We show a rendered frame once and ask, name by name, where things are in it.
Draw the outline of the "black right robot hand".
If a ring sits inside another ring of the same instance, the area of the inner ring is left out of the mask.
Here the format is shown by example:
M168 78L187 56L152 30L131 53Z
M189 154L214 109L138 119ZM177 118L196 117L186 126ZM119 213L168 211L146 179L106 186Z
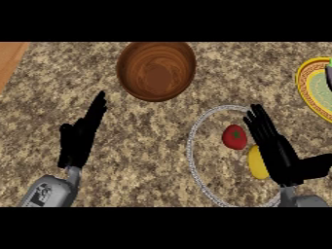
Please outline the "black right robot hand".
M277 132L260 104L251 104L243 122L258 147L268 176L280 187L298 186L304 180L327 175L332 167L332 153L301 159L291 142Z

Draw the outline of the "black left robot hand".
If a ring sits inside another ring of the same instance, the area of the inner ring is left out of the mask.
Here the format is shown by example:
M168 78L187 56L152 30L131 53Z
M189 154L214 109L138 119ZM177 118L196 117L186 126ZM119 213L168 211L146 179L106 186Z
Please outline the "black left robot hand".
M82 168L93 144L94 133L99 128L102 117L106 112L105 91L96 95L82 118L74 124L62 124L60 154L57 166Z

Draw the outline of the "red tomato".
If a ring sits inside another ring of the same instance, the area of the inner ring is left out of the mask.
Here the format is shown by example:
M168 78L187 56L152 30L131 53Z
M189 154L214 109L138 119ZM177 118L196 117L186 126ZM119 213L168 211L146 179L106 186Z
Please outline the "red tomato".
M242 127L230 124L221 134L221 141L227 148L242 150L248 144L246 133Z

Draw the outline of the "brown wooden bowl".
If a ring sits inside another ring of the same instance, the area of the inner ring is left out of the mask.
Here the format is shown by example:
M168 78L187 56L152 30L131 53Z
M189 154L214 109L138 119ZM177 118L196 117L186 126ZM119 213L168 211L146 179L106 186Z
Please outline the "brown wooden bowl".
M189 87L195 54L186 42L131 42L118 57L116 77L137 99L161 102Z

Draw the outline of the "yellow lemon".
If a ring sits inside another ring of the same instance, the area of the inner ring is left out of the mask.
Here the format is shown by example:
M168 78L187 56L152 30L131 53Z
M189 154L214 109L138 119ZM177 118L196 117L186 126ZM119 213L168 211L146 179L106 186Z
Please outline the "yellow lemon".
M252 145L249 147L248 153L248 166L249 173L255 179L265 179L268 177L268 172L264 166L262 158L260 155L258 147Z

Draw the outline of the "yellow patterned plate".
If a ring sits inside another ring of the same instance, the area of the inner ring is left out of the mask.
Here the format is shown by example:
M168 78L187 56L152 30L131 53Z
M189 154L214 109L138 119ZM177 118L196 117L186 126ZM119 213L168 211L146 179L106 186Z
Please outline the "yellow patterned plate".
M326 84L324 67L332 57L314 57L299 66L295 85L304 103L316 115L332 124L332 90Z

